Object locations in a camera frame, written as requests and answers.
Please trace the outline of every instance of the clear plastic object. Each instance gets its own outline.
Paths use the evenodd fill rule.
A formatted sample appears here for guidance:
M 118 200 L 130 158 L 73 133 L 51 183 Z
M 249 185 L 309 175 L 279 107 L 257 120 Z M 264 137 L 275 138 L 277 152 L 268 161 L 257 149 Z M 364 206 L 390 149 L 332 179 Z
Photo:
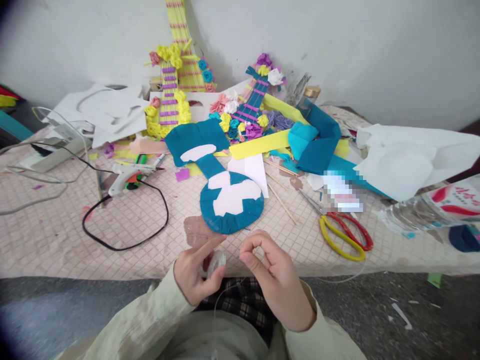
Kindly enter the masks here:
M 215 250 L 213 253 L 213 257 L 210 260 L 210 265 L 208 265 L 208 269 L 206 271 L 206 278 L 210 279 L 212 274 L 216 269 L 225 265 L 227 263 L 227 257 L 225 256 L 223 251 Z
M 377 215 L 396 233 L 418 233 L 478 222 L 480 174 L 399 202 Z

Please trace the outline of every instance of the checkered tablecloth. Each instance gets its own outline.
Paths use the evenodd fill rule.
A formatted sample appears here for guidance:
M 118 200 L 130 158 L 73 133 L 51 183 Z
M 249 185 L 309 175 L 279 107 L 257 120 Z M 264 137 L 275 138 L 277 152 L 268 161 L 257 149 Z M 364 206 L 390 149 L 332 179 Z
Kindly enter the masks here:
M 361 118 L 347 111 L 326 106 L 336 118 L 362 124 Z M 114 161 L 102 151 L 92 164 L 111 170 Z M 17 164 L 32 154 L 29 146 L 13 149 L 0 157 L 1 164 Z M 229 157 L 219 158 L 226 167 Z M 49 174 L 72 180 L 85 165 L 78 160 L 67 160 Z M 157 171 L 148 182 L 160 188 L 166 198 L 170 219 L 166 229 L 148 243 L 132 250 L 113 252 L 94 242 L 82 230 L 85 212 L 98 201 L 95 172 L 87 169 L 76 183 L 69 185 L 58 199 L 43 202 L 12 215 L 0 217 L 0 276 L 48 276 L 90 280 L 132 280 L 162 278 L 179 253 L 192 242 L 210 235 L 202 225 L 200 191 L 207 183 L 204 176 L 193 176 L 177 182 L 178 169 L 171 156 L 162 163 L 165 171 Z M 265 200 L 261 217 L 249 226 L 263 229 L 287 251 L 300 276 L 335 276 L 356 274 L 362 264 L 348 261 L 335 253 L 319 232 L 319 218 L 313 208 L 291 185 L 291 179 L 276 168 L 269 172 L 289 188 L 270 184 L 288 206 L 299 225 L 294 226 L 274 196 Z M 301 186 L 310 197 L 319 200 L 304 176 Z M 12 209 L 20 204 L 52 196 L 62 185 L 44 184 L 12 174 L 0 175 L 1 209 Z M 380 196 L 368 192 L 359 221 L 370 232 L 374 247 L 367 253 L 364 273 L 439 272 L 444 274 L 480 273 L 480 255 L 455 250 L 445 236 L 437 238 L 424 233 L 413 239 L 393 234 L 377 220 L 375 211 L 383 205 Z M 139 242 L 159 229 L 166 219 L 166 209 L 156 190 L 141 186 L 120 198 L 113 199 L 105 208 L 96 209 L 87 228 L 97 237 L 120 247 Z M 229 235 L 220 246 L 226 254 L 227 276 L 245 276 L 249 272 L 239 260 L 242 240 L 249 234 L 243 229 Z M 336 239 L 344 251 L 350 247 Z

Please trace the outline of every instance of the floor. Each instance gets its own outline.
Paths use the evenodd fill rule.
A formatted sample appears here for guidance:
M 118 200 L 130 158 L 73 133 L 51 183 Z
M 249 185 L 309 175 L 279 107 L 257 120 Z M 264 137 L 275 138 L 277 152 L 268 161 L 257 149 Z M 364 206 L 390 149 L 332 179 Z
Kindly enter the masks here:
M 340 323 L 368 359 L 478 359 L 480 275 L 444 276 L 441 289 L 426 279 L 426 274 L 377 273 L 340 284 L 305 280 L 324 315 Z M 50 360 L 97 334 L 150 284 L 40 277 L 0 280 L 5 337 L 18 359 Z M 404 328 L 391 306 L 393 299 L 412 330 Z

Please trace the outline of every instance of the paper guitar craft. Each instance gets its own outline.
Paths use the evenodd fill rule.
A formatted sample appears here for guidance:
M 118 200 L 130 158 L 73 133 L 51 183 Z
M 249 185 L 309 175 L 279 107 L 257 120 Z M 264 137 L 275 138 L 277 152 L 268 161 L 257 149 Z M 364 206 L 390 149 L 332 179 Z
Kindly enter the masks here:
M 207 177 L 208 183 L 200 193 L 200 209 L 214 232 L 232 234 L 260 217 L 264 196 L 257 183 L 225 170 L 213 156 L 230 146 L 216 119 L 179 125 L 165 142 L 177 167 L 195 162 Z

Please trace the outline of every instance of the white wall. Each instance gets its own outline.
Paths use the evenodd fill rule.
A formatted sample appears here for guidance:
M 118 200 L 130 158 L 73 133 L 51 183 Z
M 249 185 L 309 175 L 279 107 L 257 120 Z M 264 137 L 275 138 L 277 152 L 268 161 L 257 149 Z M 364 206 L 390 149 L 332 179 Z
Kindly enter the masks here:
M 458 130 L 480 118 L 480 1 L 185 0 L 220 89 L 261 52 L 322 103 L 373 123 Z M 53 107 L 93 81 L 146 83 L 169 44 L 159 0 L 17 0 L 0 32 L 0 82 Z

